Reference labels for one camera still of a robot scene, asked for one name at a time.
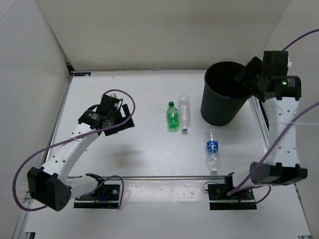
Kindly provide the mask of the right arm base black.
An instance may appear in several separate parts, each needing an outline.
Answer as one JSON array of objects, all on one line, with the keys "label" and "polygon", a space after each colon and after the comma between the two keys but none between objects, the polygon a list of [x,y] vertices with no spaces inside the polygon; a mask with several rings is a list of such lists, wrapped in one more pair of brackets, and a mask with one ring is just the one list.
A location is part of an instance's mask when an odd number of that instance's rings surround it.
[{"label": "right arm base black", "polygon": [[226,183],[208,181],[202,189],[208,193],[211,211],[256,210],[256,201],[252,189],[245,189],[228,196]]}]

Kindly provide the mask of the clear bottle blue label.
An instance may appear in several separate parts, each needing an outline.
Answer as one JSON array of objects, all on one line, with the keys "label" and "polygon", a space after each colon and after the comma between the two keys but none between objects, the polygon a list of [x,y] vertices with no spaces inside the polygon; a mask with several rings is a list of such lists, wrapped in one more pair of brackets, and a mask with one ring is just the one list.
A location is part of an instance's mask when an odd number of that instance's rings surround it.
[{"label": "clear bottle blue label", "polygon": [[220,168],[219,144],[213,128],[206,132],[206,163],[212,174],[217,174]]}]

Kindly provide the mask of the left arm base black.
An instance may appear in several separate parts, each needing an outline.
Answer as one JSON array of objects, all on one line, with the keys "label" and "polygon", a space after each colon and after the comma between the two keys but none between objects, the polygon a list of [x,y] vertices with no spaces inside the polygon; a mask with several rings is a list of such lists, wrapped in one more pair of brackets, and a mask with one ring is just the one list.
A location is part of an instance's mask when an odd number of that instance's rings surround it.
[{"label": "left arm base black", "polygon": [[87,173],[97,181],[97,189],[88,195],[82,195],[74,200],[73,208],[76,209],[119,209],[124,195],[123,178],[117,175],[106,179],[99,175]]}]

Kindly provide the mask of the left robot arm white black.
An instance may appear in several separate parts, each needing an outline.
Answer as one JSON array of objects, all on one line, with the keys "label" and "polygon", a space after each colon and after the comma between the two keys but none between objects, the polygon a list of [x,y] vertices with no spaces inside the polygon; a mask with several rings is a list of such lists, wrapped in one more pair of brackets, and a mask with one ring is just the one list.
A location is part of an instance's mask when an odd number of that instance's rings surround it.
[{"label": "left robot arm white black", "polygon": [[31,198],[59,212],[73,198],[101,199],[107,194],[103,178],[87,173],[69,179],[69,173],[81,155],[102,133],[105,136],[134,127],[128,105],[113,95],[88,108],[78,119],[69,139],[39,168],[27,173]]}]

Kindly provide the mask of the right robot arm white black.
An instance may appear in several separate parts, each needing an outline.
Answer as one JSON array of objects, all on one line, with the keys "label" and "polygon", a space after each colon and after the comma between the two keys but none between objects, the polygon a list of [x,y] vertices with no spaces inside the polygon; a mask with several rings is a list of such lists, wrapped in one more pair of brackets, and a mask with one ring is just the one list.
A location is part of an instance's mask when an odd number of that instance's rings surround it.
[{"label": "right robot arm white black", "polygon": [[235,77],[260,102],[269,124],[269,147],[249,170],[229,174],[224,186],[229,199],[237,198],[246,188],[288,186],[304,180],[308,171],[300,166],[294,122],[302,94],[301,80],[288,75],[288,52],[265,51],[263,58],[253,57]]}]

